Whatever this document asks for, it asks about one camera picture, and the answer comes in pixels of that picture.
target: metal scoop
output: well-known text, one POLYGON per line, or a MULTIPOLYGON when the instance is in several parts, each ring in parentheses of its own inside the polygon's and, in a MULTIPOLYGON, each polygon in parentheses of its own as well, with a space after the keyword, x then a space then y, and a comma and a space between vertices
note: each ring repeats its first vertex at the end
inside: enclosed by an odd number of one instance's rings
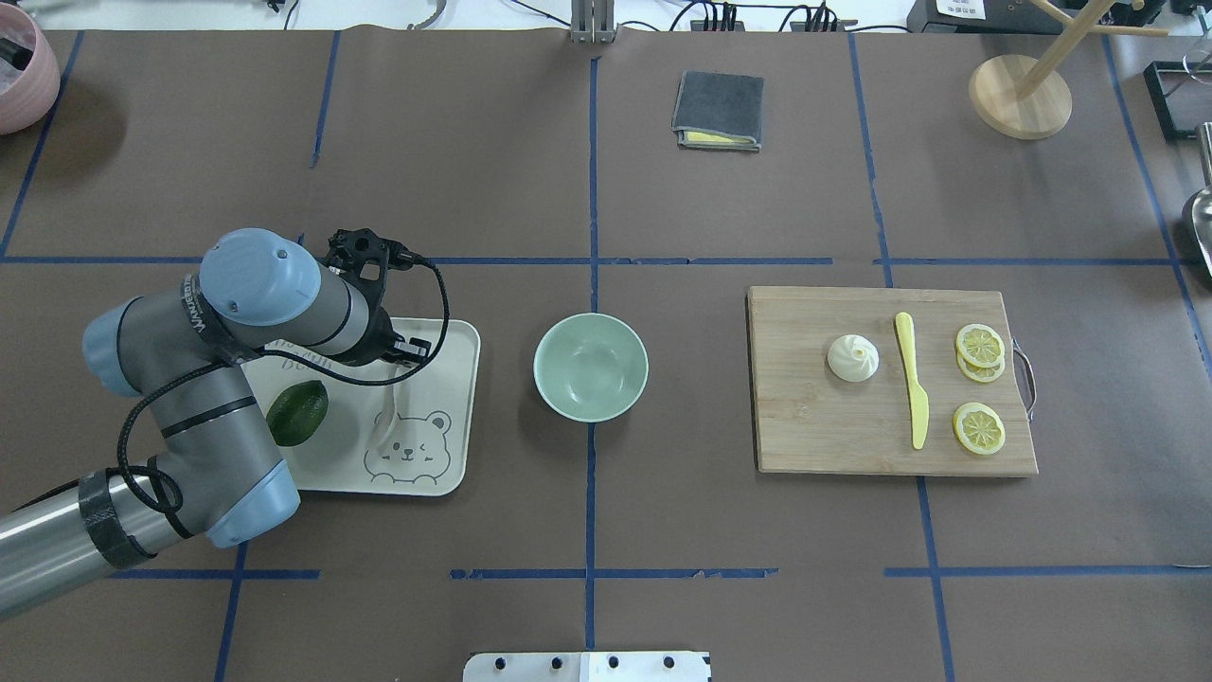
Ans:
POLYGON ((1200 125, 1197 132, 1206 187, 1187 200, 1183 219, 1191 228, 1195 242, 1200 245, 1200 253, 1204 254, 1204 267, 1212 275, 1212 122, 1200 125))

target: folded towel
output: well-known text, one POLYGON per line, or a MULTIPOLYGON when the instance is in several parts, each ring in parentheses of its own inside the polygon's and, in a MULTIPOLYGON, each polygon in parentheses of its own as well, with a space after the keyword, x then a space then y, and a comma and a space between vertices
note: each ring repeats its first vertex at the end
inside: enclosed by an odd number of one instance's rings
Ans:
POLYGON ((765 82, 751 75, 684 73, 674 105, 678 143, 697 149, 761 149, 765 82))

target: tray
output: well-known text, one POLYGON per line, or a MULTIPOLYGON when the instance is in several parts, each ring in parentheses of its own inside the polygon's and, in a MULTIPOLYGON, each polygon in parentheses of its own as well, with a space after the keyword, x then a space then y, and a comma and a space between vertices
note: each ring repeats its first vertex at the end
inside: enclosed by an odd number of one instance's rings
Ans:
MULTIPOLYGON (((439 319, 391 317, 401 334, 436 340, 439 319)), ((355 379, 381 380, 400 368, 375 362, 344 367, 285 340, 268 348, 297 354, 355 379)), ((267 412, 287 386, 319 379, 328 391, 328 414, 311 439, 282 448, 301 491, 445 495, 467 471, 471 406, 480 366, 480 333, 452 319, 438 359, 394 388, 354 386, 284 359, 244 366, 253 396, 267 412)))

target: cartoon bear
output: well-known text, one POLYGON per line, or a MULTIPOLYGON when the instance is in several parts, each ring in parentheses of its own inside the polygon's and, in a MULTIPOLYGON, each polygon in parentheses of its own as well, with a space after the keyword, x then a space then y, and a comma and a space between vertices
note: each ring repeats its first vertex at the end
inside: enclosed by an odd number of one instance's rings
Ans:
MULTIPOLYGON (((382 417, 382 413, 376 415, 375 424, 382 417)), ((389 483, 424 481, 436 486, 438 478, 451 468, 451 453, 446 448, 450 415, 440 411, 427 418, 393 413, 389 419, 395 424, 388 429, 388 440, 362 455, 371 481, 382 477, 389 483)))

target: wooden stand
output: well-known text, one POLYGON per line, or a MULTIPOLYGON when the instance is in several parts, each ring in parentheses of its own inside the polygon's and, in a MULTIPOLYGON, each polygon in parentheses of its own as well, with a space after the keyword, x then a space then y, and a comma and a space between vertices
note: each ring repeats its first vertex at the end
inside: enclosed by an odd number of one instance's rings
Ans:
POLYGON ((1002 55, 977 67, 968 80, 968 97, 981 120, 997 132, 1018 139, 1050 137, 1069 121, 1073 96, 1056 68, 1092 29, 1136 35, 1149 30, 1147 35, 1166 35, 1166 31, 1156 29, 1116 30, 1119 27, 1096 25, 1115 0, 1091 0, 1073 19, 1047 0, 1031 2, 1065 23, 1064 31, 1037 61, 1023 55, 1002 55))

